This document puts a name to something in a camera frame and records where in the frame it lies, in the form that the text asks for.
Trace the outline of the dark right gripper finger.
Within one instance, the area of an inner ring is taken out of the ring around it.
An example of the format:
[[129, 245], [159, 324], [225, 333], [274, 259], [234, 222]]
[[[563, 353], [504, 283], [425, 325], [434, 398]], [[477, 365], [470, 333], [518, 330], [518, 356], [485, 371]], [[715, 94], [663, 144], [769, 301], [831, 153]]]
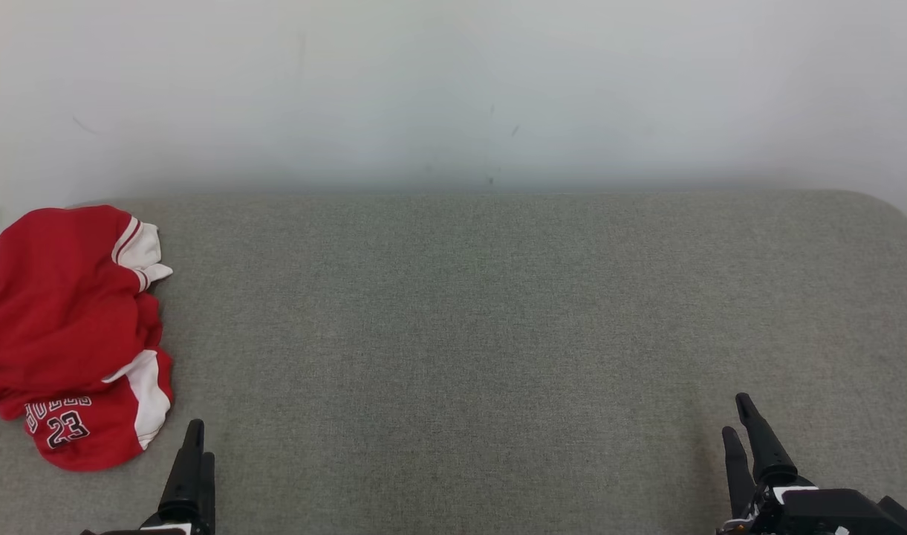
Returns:
[[749, 472], [747, 453], [738, 433], [732, 427], [724, 427], [722, 440], [732, 519], [743, 519], [751, 510], [755, 483]]
[[795, 483], [799, 477], [799, 470], [749, 394], [736, 394], [735, 404], [739, 420], [747, 430], [750, 442], [753, 481], [768, 487]]

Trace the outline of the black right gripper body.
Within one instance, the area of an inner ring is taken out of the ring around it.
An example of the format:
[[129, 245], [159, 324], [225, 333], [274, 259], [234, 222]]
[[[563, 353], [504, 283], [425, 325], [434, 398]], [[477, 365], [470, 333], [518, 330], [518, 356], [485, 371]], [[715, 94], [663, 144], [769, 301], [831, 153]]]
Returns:
[[882, 511], [858, 490], [760, 487], [718, 534], [881, 534]]

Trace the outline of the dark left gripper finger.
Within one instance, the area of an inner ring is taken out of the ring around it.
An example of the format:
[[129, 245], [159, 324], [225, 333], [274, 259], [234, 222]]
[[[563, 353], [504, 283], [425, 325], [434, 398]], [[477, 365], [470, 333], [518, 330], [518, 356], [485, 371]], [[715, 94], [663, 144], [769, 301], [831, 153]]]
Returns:
[[198, 507], [201, 523], [198, 534], [215, 534], [215, 454], [201, 456], [201, 477], [199, 477]]
[[201, 522], [204, 423], [189, 422], [158, 505], [161, 522]]

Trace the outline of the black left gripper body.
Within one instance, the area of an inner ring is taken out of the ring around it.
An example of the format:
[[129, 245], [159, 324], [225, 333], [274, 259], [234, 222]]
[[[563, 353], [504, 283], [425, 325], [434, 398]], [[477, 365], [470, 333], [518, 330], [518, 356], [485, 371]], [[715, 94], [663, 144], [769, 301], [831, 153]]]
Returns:
[[90, 531], [84, 529], [80, 535], [123, 535], [123, 534], [201, 534], [201, 519], [165, 520], [164, 518], [148, 518], [138, 528], [114, 529], [113, 531]]

